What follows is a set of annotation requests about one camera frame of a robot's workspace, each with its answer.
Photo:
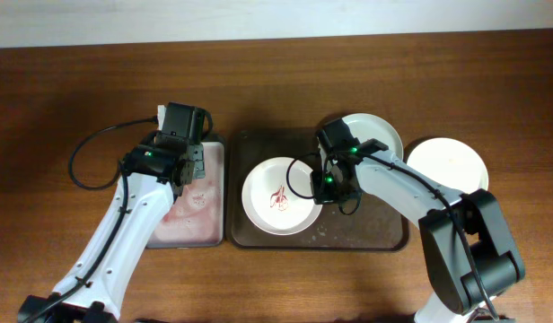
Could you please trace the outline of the pale green plate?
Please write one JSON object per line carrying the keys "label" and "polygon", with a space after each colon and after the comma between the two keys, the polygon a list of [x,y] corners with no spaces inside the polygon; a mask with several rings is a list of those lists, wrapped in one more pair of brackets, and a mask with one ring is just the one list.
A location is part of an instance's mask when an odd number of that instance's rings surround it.
{"label": "pale green plate", "polygon": [[[342,121],[347,125],[350,135],[358,140],[357,144],[349,144],[346,148],[340,148],[343,153],[364,158],[373,156],[375,159],[385,162],[401,162],[404,157],[404,147],[395,128],[383,118],[367,113],[355,113],[344,116]],[[362,145],[370,140],[388,146],[387,151],[369,153]]]}

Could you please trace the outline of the pinkish white plate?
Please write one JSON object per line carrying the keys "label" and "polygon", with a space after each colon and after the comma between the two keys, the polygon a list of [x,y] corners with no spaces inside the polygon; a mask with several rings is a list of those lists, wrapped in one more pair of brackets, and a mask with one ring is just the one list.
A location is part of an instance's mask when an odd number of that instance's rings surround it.
{"label": "pinkish white plate", "polygon": [[319,217],[322,206],[310,199],[312,168],[290,157],[267,159],[244,180],[241,202],[253,224],[273,235],[304,231]]}

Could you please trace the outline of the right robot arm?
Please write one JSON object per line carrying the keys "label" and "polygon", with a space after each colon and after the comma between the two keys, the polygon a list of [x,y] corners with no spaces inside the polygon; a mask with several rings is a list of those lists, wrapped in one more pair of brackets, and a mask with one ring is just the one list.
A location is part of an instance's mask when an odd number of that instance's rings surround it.
{"label": "right robot arm", "polygon": [[472,322],[501,316],[493,300],[525,277],[501,207],[485,189],[442,186],[371,139],[319,140],[322,167],[312,174],[318,204],[376,196],[418,227],[434,294],[414,322]]}

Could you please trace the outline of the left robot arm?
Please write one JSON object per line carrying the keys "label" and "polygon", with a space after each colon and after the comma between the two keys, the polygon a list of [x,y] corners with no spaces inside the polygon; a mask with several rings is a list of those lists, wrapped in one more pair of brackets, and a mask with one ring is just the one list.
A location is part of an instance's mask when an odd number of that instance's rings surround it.
{"label": "left robot arm", "polygon": [[198,136],[153,132],[118,162],[110,206],[81,256],[47,298],[30,295],[20,322],[116,322],[147,241],[183,188],[205,176]]}

